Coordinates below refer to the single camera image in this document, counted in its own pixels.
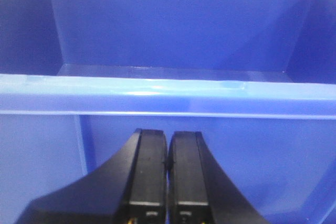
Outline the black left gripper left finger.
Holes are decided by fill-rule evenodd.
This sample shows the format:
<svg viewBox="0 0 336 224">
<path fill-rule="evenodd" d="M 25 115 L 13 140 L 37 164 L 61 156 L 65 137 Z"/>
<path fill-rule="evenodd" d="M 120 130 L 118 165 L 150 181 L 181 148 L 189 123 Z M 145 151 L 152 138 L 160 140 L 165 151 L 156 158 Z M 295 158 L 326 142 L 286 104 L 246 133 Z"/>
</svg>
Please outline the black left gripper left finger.
<svg viewBox="0 0 336 224">
<path fill-rule="evenodd" d="M 166 159 L 164 132 L 137 129 L 93 172 L 32 200 L 17 223 L 165 223 Z"/>
</svg>

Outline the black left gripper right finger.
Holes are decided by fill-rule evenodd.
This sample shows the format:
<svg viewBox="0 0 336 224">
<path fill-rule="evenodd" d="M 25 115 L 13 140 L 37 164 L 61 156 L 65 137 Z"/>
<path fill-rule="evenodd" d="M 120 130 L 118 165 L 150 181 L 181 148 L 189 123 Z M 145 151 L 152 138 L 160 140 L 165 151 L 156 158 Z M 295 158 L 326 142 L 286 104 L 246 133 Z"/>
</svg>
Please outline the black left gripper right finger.
<svg viewBox="0 0 336 224">
<path fill-rule="evenodd" d="M 201 132 L 176 131 L 169 149 L 170 223 L 267 223 L 234 185 Z"/>
</svg>

